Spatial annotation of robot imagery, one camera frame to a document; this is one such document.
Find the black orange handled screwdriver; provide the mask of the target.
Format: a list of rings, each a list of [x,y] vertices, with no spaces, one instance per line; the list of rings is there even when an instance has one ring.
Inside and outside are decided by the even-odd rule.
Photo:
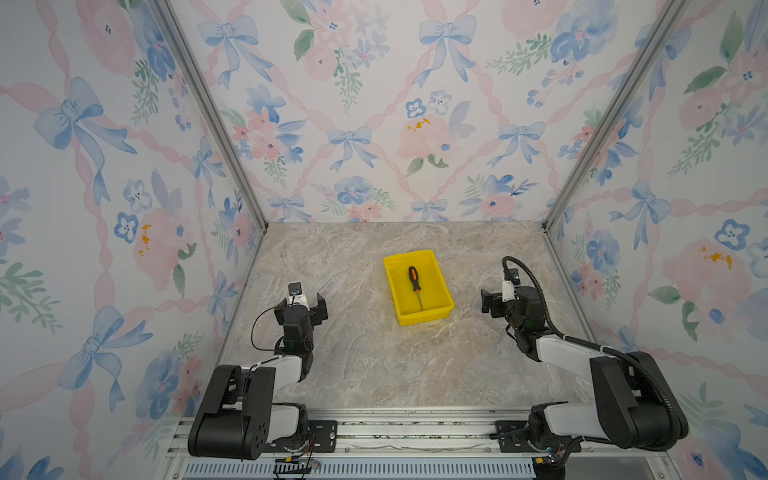
[[[408,276],[409,276],[409,281],[411,282],[411,285],[412,285],[412,290],[416,295],[419,309],[423,311],[424,307],[421,299],[421,286],[420,286],[420,280],[419,280],[419,273],[415,266],[408,267]]]

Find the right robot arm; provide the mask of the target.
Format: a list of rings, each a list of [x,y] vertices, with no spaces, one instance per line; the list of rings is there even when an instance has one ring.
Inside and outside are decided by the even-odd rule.
[[[593,390],[587,403],[533,406],[523,427],[498,425],[495,436],[500,444],[527,444],[550,454],[581,441],[666,451],[688,435],[685,413],[652,356],[558,335],[549,326],[544,299],[534,287],[483,290],[481,308],[506,321],[507,335],[527,358],[586,380]]]

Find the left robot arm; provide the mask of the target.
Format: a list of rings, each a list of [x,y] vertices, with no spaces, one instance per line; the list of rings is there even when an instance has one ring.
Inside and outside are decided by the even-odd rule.
[[[252,366],[222,364],[211,376],[188,440],[193,457],[255,460],[266,449],[305,452],[313,434],[307,407],[277,403],[276,391],[303,381],[314,359],[314,328],[328,319],[322,295],[309,304],[299,282],[271,309],[283,328],[273,356]]]

